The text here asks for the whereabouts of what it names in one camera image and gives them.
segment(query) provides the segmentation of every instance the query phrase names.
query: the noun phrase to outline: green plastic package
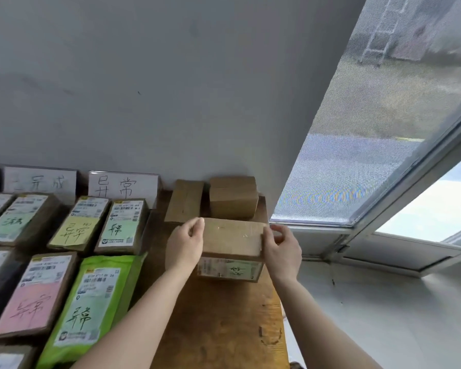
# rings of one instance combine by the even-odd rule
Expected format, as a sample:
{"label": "green plastic package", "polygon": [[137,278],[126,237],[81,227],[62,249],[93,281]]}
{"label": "green plastic package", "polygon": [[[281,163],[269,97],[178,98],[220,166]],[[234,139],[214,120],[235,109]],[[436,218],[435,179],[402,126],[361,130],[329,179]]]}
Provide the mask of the green plastic package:
{"label": "green plastic package", "polygon": [[37,369],[78,360],[128,311],[144,256],[91,256],[82,261]]}

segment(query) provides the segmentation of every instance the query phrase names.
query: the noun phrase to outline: person's right arm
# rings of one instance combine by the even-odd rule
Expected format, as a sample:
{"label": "person's right arm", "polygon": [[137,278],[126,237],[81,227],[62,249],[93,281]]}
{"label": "person's right arm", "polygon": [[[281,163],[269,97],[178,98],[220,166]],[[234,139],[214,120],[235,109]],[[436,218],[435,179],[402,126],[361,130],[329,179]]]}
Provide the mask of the person's right arm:
{"label": "person's right arm", "polygon": [[[281,235],[274,237],[272,230]],[[282,301],[307,368],[380,369],[362,348],[326,316],[297,281],[302,251],[284,225],[264,228],[265,264]]]}

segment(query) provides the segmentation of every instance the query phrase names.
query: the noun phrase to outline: white floor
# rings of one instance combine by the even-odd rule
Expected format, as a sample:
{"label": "white floor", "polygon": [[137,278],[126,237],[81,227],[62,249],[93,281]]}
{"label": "white floor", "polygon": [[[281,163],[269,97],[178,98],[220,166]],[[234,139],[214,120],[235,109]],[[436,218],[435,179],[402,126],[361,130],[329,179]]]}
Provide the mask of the white floor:
{"label": "white floor", "polygon": [[[461,263],[413,279],[302,262],[299,281],[384,369],[461,369]],[[284,324],[289,361],[305,367],[290,326]]]}

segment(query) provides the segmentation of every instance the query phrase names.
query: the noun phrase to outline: pink sticky note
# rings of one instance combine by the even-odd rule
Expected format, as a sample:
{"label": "pink sticky note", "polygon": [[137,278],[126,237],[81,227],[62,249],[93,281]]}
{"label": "pink sticky note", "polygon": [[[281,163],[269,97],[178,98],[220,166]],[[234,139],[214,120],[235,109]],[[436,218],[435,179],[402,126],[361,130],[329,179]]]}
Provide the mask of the pink sticky note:
{"label": "pink sticky note", "polygon": [[0,317],[0,334],[44,328],[61,282],[18,287]]}

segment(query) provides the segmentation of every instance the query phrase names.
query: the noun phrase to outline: ladder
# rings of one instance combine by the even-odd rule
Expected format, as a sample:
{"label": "ladder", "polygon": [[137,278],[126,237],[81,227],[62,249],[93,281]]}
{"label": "ladder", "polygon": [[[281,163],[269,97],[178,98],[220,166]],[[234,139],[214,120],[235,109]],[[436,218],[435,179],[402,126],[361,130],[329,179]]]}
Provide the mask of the ladder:
{"label": "ladder", "polygon": [[[391,40],[393,37],[394,32],[396,31],[396,27],[400,22],[401,16],[406,10],[406,6],[408,5],[408,0],[405,0],[403,6],[400,9],[396,9],[393,7],[393,0],[388,0],[386,7],[384,8],[384,12],[382,13],[381,19],[377,26],[375,27],[374,31],[372,32],[371,36],[369,37],[369,42],[367,43],[367,47],[364,49],[362,56],[358,60],[360,64],[363,63],[367,55],[375,55],[375,64],[377,67],[381,67],[384,58],[386,57],[386,53],[389,49],[391,44]],[[385,39],[385,45],[383,49],[374,49],[372,42],[376,37],[381,37]]]}

